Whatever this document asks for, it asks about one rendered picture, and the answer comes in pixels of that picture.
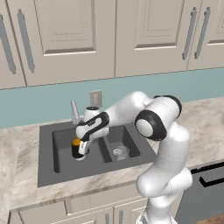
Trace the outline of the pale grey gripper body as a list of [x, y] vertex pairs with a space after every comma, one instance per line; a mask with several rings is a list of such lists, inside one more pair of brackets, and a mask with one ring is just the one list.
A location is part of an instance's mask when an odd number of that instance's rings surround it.
[[86, 141], [86, 142], [81, 141], [81, 142], [80, 142], [80, 146], [79, 146], [79, 150], [78, 150], [78, 152], [79, 152], [81, 155], [85, 155], [85, 154], [87, 153], [88, 148], [89, 148], [89, 146], [90, 146], [91, 143], [92, 143], [91, 140]]

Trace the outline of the grey sink tap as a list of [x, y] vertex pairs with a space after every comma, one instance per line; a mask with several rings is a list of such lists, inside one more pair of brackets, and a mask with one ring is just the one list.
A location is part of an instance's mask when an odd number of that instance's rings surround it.
[[84, 119], [83, 115], [79, 115], [75, 100], [71, 100], [72, 108], [72, 122], [73, 124], [78, 124], [81, 120]]

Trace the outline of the dark grey double sink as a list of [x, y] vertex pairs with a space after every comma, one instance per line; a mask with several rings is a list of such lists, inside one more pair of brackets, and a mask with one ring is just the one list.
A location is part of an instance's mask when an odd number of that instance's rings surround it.
[[[72, 122], [49, 124], [39, 128], [39, 187], [144, 165], [156, 158], [156, 153], [147, 140], [130, 123], [113, 127], [108, 135], [94, 140], [86, 158], [77, 161], [72, 156], [74, 129]], [[117, 161], [113, 149], [121, 145], [129, 148], [129, 157]]]

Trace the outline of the black bottle with orange cap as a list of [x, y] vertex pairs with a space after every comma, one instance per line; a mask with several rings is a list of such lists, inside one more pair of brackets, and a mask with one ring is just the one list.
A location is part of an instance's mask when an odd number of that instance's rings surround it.
[[72, 145], [72, 155], [74, 158], [83, 158], [83, 155], [79, 153], [81, 140], [79, 138], [74, 138], [71, 142]]

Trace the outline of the beige drawer front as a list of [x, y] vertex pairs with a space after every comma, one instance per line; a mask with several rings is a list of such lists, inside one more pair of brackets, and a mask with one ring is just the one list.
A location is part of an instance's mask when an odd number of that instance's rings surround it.
[[66, 214], [72, 215], [97, 207], [103, 207], [114, 203], [142, 198], [134, 185], [127, 185], [103, 192], [95, 192], [78, 198], [66, 199]]

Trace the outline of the beige base cupboard door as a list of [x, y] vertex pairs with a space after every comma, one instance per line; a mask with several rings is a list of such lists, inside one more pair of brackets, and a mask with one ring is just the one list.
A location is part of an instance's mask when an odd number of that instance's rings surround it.
[[136, 224], [137, 218], [146, 208], [147, 199], [134, 199], [114, 207], [114, 224], [119, 224], [119, 210], [123, 210], [122, 224]]
[[103, 206], [85, 213], [72, 215], [53, 224], [105, 224], [105, 214], [109, 214], [109, 224], [113, 224], [113, 207]]

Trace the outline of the dark grey dishwasher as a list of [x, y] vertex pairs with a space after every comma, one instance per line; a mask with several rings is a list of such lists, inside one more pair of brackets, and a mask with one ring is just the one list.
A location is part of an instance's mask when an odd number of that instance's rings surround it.
[[175, 221], [178, 224], [194, 222], [224, 214], [224, 183], [204, 187], [200, 176], [208, 172], [224, 173], [224, 161], [191, 169], [192, 186], [185, 190]]

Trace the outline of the beige wall socket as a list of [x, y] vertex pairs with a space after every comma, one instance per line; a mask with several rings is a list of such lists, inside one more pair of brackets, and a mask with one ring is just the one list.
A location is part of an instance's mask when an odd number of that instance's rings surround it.
[[102, 91], [95, 90], [89, 92], [90, 105], [100, 108], [102, 106]]

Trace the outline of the beige wall cupboard door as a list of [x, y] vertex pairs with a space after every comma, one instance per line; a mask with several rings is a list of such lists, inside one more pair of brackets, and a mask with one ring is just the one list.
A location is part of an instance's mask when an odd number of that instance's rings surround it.
[[18, 55], [18, 48], [11, 26], [10, 12], [6, 0], [0, 0], [0, 13], [3, 15], [4, 26], [7, 32], [11, 53], [16, 66], [16, 73], [13, 74], [8, 67], [2, 40], [0, 39], [0, 89], [24, 87], [25, 78]]
[[[194, 58], [204, 21], [204, 12], [211, 8], [200, 55]], [[202, 0], [192, 38], [187, 70], [224, 67], [224, 0]]]
[[[29, 86], [112, 78], [116, 0], [6, 0]], [[18, 24], [24, 13], [35, 70]]]
[[115, 75], [160, 74], [186, 70], [182, 53], [191, 11], [202, 0], [117, 0]]

